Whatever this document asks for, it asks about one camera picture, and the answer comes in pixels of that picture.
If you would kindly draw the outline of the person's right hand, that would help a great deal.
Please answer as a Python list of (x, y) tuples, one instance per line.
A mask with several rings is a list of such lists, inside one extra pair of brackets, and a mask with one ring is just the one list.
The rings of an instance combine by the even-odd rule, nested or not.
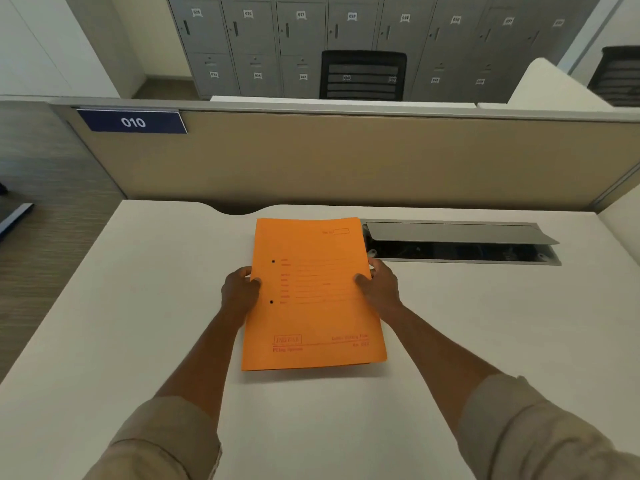
[(374, 277), (372, 291), (361, 291), (366, 302), (380, 315), (396, 311), (403, 304), (399, 297), (397, 277), (384, 262), (368, 258), (369, 274)]

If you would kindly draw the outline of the person's left hand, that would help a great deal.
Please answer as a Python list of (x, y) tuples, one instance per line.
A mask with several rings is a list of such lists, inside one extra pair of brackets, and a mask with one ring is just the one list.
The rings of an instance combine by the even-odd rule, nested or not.
[(231, 323), (236, 330), (240, 329), (256, 305), (259, 295), (249, 295), (246, 292), (246, 278), (254, 278), (252, 267), (241, 267), (231, 272), (221, 288), (221, 307), (219, 316)]

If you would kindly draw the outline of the orange paper file folder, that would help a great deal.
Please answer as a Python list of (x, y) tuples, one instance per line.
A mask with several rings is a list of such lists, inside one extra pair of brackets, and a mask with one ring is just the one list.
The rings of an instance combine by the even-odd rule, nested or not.
[(258, 218), (241, 369), (275, 371), (383, 363), (380, 318), (354, 276), (370, 270), (361, 221)]

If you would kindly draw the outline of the person's left forearm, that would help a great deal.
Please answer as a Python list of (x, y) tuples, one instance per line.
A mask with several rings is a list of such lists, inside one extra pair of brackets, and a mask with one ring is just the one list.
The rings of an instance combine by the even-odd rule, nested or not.
[(126, 419), (83, 480), (213, 480), (221, 403), (247, 312), (222, 308), (156, 395)]

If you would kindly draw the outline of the person's right forearm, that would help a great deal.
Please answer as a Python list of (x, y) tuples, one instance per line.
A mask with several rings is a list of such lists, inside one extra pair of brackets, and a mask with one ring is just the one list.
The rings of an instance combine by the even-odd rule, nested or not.
[(397, 299), (377, 300), (454, 434), (476, 480), (640, 480), (640, 457), (502, 373)]

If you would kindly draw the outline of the beige desk partition panel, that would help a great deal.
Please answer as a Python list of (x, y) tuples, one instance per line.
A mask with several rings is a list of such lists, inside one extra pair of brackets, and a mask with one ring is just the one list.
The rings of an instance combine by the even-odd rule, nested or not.
[[(128, 199), (600, 211), (640, 183), (640, 114), (54, 98)], [(78, 108), (179, 111), (187, 134), (92, 132)]]

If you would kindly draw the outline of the blue number sign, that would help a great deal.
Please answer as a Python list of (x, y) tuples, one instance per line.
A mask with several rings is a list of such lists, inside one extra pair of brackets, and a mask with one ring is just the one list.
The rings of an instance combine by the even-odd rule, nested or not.
[(124, 134), (187, 134), (179, 111), (78, 108), (92, 132)]

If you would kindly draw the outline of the black mesh office chair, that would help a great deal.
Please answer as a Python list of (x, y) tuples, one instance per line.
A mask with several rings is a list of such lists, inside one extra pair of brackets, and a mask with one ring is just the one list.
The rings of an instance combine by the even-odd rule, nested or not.
[(324, 50), (319, 99), (400, 102), (407, 56), (378, 50)]
[(587, 88), (614, 107), (640, 109), (640, 45), (604, 47)]

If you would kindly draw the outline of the grey metal locker bank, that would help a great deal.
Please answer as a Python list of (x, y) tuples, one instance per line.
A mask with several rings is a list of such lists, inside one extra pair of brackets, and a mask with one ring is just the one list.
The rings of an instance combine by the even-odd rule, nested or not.
[(405, 102), (506, 103), (600, 0), (167, 0), (201, 99), (319, 98), (324, 50), (407, 56)]

